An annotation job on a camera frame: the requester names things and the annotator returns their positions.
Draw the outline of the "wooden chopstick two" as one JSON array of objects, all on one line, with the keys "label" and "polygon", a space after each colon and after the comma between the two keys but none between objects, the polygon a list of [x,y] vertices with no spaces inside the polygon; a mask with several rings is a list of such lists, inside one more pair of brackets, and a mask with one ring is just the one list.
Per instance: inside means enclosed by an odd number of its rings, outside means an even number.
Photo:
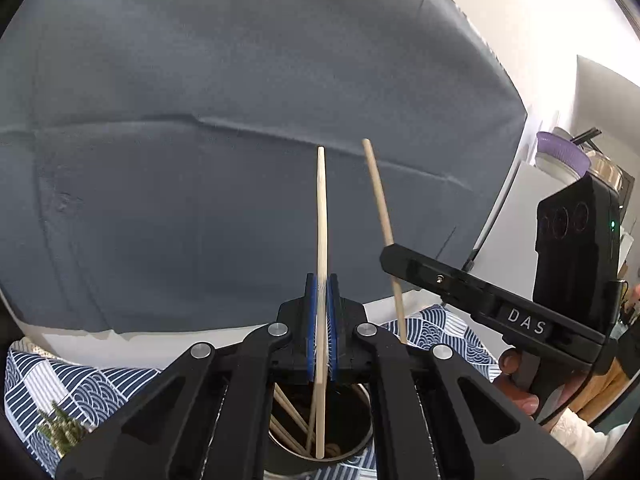
[{"label": "wooden chopstick two", "polygon": [[270,416],[269,428],[280,441],[297,455],[309,457],[308,452],[285,430],[285,428],[273,416]]}]

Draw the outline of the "wooden chopstick four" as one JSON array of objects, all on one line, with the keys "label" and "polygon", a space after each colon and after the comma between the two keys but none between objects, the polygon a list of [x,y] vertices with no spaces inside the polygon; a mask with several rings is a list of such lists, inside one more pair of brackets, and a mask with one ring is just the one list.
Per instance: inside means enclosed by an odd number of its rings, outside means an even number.
[{"label": "wooden chopstick four", "polygon": [[326,150],[317,150],[317,292],[316,292],[316,370],[314,371],[314,455],[324,459],[326,450],[326,384],[329,378],[328,300],[328,200],[326,199]]}]

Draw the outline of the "wooden chopstick seven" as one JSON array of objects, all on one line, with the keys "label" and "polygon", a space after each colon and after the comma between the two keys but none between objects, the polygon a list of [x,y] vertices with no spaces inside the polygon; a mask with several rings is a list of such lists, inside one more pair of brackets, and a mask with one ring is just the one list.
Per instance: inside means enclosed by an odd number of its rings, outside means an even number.
[{"label": "wooden chopstick seven", "polygon": [[[375,197],[375,203],[378,207],[378,218],[380,218],[384,244],[385,246],[390,246],[393,245],[395,241],[393,237],[392,224],[390,223],[390,215],[388,214],[386,205],[382,179],[380,176],[380,172],[378,171],[378,164],[376,163],[373,146],[369,139],[363,139],[362,147],[364,156],[366,156],[367,166],[369,169],[370,179]],[[392,283],[394,295],[394,304],[399,328],[399,339],[403,344],[406,344],[408,342],[407,323],[404,300],[402,299],[401,286],[398,279],[394,276],[390,277],[390,282]]]}]

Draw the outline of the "wooden chopstick one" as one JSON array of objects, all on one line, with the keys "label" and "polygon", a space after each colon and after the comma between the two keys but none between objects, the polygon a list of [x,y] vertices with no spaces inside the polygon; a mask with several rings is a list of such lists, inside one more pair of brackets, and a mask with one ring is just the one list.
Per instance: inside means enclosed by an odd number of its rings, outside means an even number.
[{"label": "wooden chopstick one", "polygon": [[301,414],[299,414],[299,411],[296,410],[293,403],[288,400],[288,397],[278,384],[274,385],[273,396],[280,407],[285,410],[285,413],[293,419],[293,422],[295,422],[297,426],[299,426],[300,430],[302,430],[304,434],[308,434],[309,427],[306,420]]}]

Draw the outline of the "yellow cloth on floor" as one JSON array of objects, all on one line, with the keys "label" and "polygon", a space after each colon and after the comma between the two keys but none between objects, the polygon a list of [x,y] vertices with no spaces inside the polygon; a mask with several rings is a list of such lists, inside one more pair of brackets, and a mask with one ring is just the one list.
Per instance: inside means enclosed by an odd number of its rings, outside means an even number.
[{"label": "yellow cloth on floor", "polygon": [[614,359],[606,374],[590,379],[588,385],[570,404],[570,409],[591,424],[620,396],[629,383],[630,378],[620,366],[620,361]]}]

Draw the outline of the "small potted succulent plant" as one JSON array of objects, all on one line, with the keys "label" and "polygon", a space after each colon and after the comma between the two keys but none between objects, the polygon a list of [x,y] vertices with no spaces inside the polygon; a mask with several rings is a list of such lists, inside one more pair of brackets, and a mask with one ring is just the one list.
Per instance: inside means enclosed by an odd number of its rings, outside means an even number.
[{"label": "small potted succulent plant", "polygon": [[45,437],[58,455],[64,457],[89,433],[88,429],[54,401],[50,413],[39,410],[42,422],[37,429]]}]

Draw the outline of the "steel pot on fridge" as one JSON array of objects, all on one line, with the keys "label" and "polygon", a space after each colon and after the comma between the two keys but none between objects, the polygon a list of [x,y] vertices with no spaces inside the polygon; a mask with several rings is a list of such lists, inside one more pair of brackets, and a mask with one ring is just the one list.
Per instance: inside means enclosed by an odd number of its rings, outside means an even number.
[{"label": "steel pot on fridge", "polygon": [[600,179],[618,195],[627,193],[632,188],[631,177],[608,156],[597,151],[590,151],[587,156],[590,160],[588,169],[590,174]]}]

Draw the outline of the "blue white patterned tablecloth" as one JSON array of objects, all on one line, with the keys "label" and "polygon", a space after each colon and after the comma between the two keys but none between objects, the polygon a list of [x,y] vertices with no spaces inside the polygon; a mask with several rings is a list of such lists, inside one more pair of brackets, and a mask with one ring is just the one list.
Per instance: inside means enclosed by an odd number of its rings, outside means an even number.
[{"label": "blue white patterned tablecloth", "polygon": [[[408,341],[428,349],[446,344],[488,380],[499,375],[497,361],[462,318],[433,304],[407,321]],[[98,426],[160,372],[154,368],[76,365],[23,338],[9,346],[3,384],[4,414],[32,461],[53,477],[61,460],[41,433],[41,413],[58,404],[86,427]]]}]

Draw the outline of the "purple colander bowl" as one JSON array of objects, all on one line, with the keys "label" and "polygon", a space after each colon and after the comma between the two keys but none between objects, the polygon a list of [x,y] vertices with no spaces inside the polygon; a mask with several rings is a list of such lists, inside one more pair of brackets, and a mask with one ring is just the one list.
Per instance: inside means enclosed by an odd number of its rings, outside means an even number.
[{"label": "purple colander bowl", "polygon": [[536,158],[541,158],[542,155],[562,162],[579,177],[582,177],[590,168],[590,159],[581,148],[551,132],[537,132]]}]

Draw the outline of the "black chopsticks in colander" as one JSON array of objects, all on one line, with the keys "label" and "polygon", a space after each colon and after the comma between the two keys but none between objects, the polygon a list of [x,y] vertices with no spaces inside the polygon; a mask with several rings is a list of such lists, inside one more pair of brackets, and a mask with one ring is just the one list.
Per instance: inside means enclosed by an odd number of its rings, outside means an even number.
[{"label": "black chopsticks in colander", "polygon": [[600,136],[601,133],[602,131],[598,128],[590,128],[587,131],[581,134],[578,134],[578,136],[575,136],[572,140],[570,140],[570,142],[572,142],[575,145],[590,143],[592,139],[596,138],[597,136]]}]

